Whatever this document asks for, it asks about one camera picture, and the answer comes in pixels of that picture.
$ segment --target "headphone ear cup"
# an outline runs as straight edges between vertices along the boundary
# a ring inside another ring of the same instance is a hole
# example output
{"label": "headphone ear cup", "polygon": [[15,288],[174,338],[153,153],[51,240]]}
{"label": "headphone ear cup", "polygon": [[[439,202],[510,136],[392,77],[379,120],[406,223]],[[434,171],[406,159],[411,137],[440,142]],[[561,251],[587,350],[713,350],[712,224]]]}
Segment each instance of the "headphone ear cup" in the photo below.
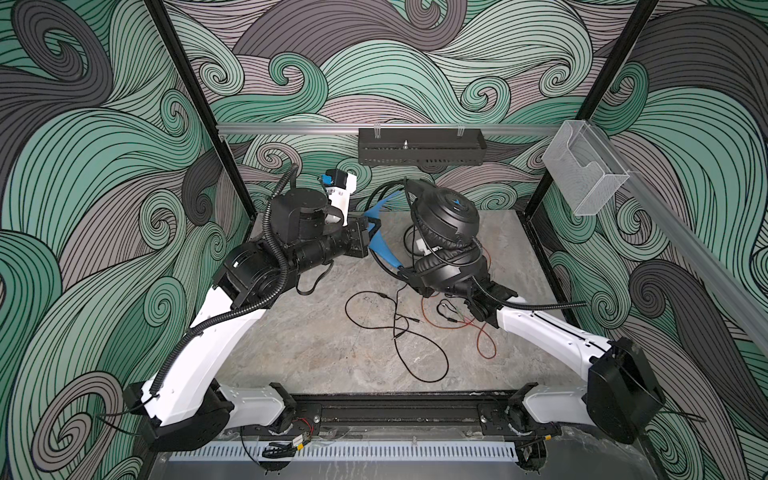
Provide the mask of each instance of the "headphone ear cup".
{"label": "headphone ear cup", "polygon": [[[447,250],[447,249],[437,250],[434,253],[430,253],[426,257],[418,259],[416,263],[413,264],[413,268],[414,270],[416,270],[417,273],[422,273],[432,268],[435,268],[436,266],[445,265],[443,262],[440,261],[441,258],[445,261],[450,262],[452,259],[458,257],[459,255],[462,255],[463,253],[469,253],[474,250],[477,250],[478,252],[480,251],[480,249],[474,245],[471,245],[470,247],[458,248],[454,250]],[[482,255],[482,252],[480,252],[479,256],[470,255],[468,257],[468,261],[462,262],[462,265],[469,265],[471,263],[476,262],[477,260],[479,260],[481,255]]]}
{"label": "headphone ear cup", "polygon": [[442,247],[449,250],[455,250],[464,246],[463,244],[444,238],[439,233],[430,228],[429,225],[422,222],[418,217],[416,218],[416,226],[419,228],[419,233],[421,234],[422,238],[431,247]]}

